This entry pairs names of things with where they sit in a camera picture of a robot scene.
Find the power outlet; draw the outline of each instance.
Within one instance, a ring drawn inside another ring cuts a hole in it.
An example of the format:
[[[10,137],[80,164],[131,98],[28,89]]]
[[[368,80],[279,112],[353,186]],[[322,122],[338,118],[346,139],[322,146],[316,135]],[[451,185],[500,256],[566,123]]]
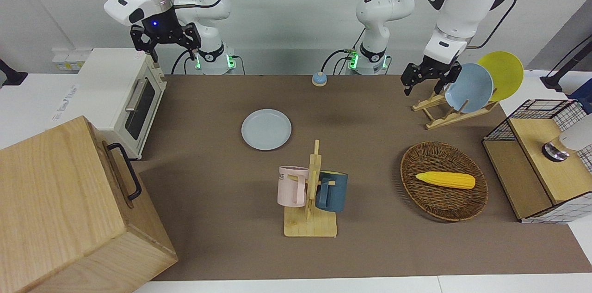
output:
[[[54,51],[54,54],[51,61],[57,70],[64,73],[76,73],[80,71],[91,51],[88,49],[57,50]]]

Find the brown table mat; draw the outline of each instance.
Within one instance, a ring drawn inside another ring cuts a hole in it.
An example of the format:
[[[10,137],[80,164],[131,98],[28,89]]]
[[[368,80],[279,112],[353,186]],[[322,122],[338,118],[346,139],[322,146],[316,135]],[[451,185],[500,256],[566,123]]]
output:
[[[179,255],[156,280],[254,280],[412,275],[592,272],[567,225],[520,224],[480,141],[504,118],[490,114],[426,131],[398,76],[171,76],[143,158],[134,162]],[[292,122],[281,148],[241,137],[254,110]],[[437,116],[439,108],[431,108]],[[321,140],[323,169],[349,174],[336,238],[285,238],[276,203],[280,165],[308,165]],[[483,213],[439,223],[408,200],[403,153],[442,141],[470,156],[488,181]]]

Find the mug rack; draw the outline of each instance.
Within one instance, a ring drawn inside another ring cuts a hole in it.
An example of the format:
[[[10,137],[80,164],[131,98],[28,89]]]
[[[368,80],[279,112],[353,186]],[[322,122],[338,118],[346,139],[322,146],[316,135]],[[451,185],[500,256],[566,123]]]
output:
[[[321,171],[320,141],[314,141],[314,152],[308,163],[307,194],[304,207],[284,207],[284,235],[293,237],[336,237],[337,216],[315,206],[315,197]]]

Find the label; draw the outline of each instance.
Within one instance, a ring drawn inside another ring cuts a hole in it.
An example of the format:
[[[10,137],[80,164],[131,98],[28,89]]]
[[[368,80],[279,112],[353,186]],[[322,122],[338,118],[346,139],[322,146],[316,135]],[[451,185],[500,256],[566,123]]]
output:
[[[57,122],[57,121],[61,120],[62,115],[68,109],[70,102],[72,102],[72,99],[74,98],[74,95],[76,95],[76,93],[78,92],[79,88],[80,88],[80,84],[75,84],[75,85],[72,85],[72,87],[70,87],[68,92],[66,92],[66,95],[64,96],[64,98],[60,102],[60,105],[55,110],[55,113],[53,113],[53,115],[51,116],[51,120],[53,122]]]

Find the woven tray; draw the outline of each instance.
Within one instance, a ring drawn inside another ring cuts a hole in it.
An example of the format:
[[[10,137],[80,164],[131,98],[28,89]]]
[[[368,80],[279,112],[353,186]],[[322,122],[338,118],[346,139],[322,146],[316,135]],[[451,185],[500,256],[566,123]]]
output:
[[[475,177],[470,190],[435,186],[418,180],[424,171],[451,171]],[[427,141],[410,147],[401,161],[401,179],[411,199],[436,218],[461,221],[475,217],[487,203],[487,182],[479,167],[449,144]]]

